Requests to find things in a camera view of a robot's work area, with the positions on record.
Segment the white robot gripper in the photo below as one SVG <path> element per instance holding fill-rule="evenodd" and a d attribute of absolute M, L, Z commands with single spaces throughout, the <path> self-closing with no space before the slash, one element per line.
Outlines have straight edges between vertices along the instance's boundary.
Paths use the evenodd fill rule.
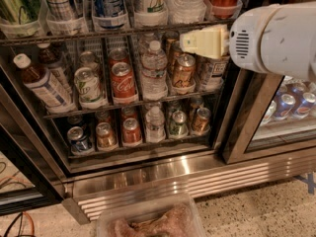
<path fill-rule="evenodd" d="M 272 65 L 263 61 L 262 39 L 268 24 L 288 5 L 273 4 L 257 7 L 240 15 L 229 31 L 226 25 L 214 25 L 180 34 L 182 51 L 219 59 L 230 52 L 240 68 L 254 72 L 273 72 Z"/>

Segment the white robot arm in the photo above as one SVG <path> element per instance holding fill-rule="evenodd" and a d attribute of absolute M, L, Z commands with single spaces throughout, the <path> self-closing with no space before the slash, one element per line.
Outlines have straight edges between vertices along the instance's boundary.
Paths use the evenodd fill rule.
<path fill-rule="evenodd" d="M 180 35 L 181 50 L 211 59 L 228 54 L 238 67 L 316 81 L 316 2 L 273 4 Z"/>

